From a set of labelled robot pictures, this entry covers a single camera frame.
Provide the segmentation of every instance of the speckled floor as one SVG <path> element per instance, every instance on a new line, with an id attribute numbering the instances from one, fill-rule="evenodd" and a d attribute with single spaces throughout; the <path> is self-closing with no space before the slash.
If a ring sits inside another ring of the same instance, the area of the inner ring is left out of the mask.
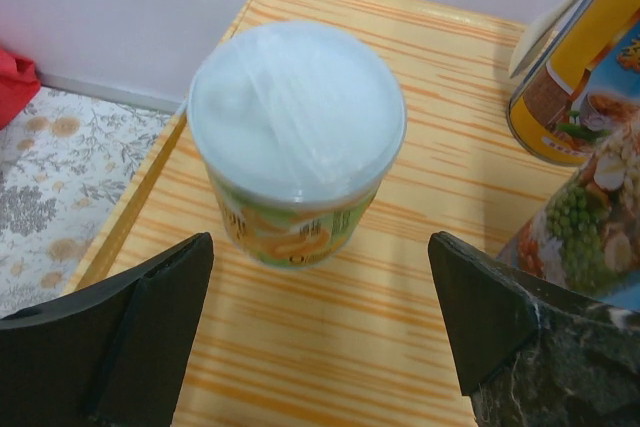
<path id="1" fill-rule="evenodd" d="M 0 131 L 0 318 L 60 294 L 168 119 L 43 88 Z"/>

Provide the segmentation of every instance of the can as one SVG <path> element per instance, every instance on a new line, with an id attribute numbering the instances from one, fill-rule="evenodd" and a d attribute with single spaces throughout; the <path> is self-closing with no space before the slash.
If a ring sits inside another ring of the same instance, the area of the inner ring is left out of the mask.
<path id="1" fill-rule="evenodd" d="M 583 0 L 509 102 L 537 157 L 579 165 L 640 108 L 640 0 Z"/>
<path id="2" fill-rule="evenodd" d="M 598 145 L 498 259 L 640 311 L 640 114 Z"/>
<path id="3" fill-rule="evenodd" d="M 289 270 L 349 241 L 407 126 L 385 62 L 350 34 L 304 21 L 218 46 L 193 79 L 187 116 L 227 234 Z"/>

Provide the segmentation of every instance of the spoon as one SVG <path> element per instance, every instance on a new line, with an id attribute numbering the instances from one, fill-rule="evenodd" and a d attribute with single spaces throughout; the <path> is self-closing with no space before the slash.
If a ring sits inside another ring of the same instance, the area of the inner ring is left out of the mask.
<path id="1" fill-rule="evenodd" d="M 553 26 L 576 0 L 564 0 L 560 5 L 539 16 L 524 31 L 509 62 L 509 78 L 522 72 L 540 53 L 549 40 Z"/>

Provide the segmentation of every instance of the plastic lid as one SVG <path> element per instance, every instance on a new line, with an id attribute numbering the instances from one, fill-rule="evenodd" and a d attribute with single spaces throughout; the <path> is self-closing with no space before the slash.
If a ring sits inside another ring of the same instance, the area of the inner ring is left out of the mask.
<path id="1" fill-rule="evenodd" d="M 204 160 L 237 187 L 281 202 L 359 193 L 395 158 L 400 87 L 365 44 L 314 22 L 274 22 L 221 44 L 191 85 L 187 114 Z"/>

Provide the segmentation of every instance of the wooden surface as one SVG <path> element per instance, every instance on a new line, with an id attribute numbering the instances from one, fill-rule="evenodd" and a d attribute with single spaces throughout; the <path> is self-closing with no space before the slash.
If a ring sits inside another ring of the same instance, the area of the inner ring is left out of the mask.
<path id="1" fill-rule="evenodd" d="M 176 118 L 67 291 L 209 231 L 216 263 L 174 426 L 474 425 L 426 245 L 446 230 L 495 254 L 570 173 L 507 128 L 517 80 L 506 69 L 522 29 L 419 0 L 249 0 L 227 37 L 284 19 L 352 32 L 405 92 L 406 142 L 348 247 L 299 273 L 248 259 L 224 234 Z"/>

